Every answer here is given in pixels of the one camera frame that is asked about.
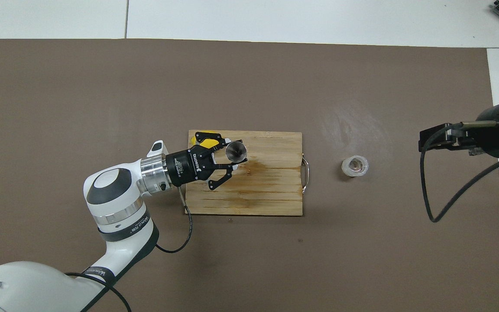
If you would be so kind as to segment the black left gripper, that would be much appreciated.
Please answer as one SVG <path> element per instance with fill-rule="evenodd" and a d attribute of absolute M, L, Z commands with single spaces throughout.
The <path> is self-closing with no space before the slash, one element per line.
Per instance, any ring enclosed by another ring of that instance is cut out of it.
<path fill-rule="evenodd" d="M 228 140 L 220 133 L 196 132 L 196 142 L 202 143 L 205 140 L 215 140 L 217 144 L 207 147 L 192 147 L 180 152 L 171 153 L 165 156 L 168 177 L 174 186 L 182 186 L 196 180 L 208 180 L 207 185 L 210 190 L 218 189 L 224 182 L 232 177 L 232 172 L 237 170 L 238 164 L 211 164 L 210 156 L 214 152 L 226 148 L 228 159 L 243 159 L 243 141 Z M 209 179 L 211 171 L 224 170 L 226 173 L 219 179 Z"/>

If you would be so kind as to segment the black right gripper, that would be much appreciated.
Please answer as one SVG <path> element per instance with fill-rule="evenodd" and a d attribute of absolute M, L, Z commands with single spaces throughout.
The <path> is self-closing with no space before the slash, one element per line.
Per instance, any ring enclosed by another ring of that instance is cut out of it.
<path fill-rule="evenodd" d="M 477 121 L 496 121 L 499 122 L 499 104 L 481 112 Z M 435 140 L 427 144 L 428 139 L 440 132 Z M 475 140 L 472 140 L 473 133 L 465 128 L 463 123 L 444 123 L 438 126 L 421 131 L 421 139 L 418 141 L 418 152 L 426 150 L 472 150 L 476 148 L 476 142 L 479 148 L 485 153 L 499 158 L 499 126 L 486 127 L 477 130 Z"/>

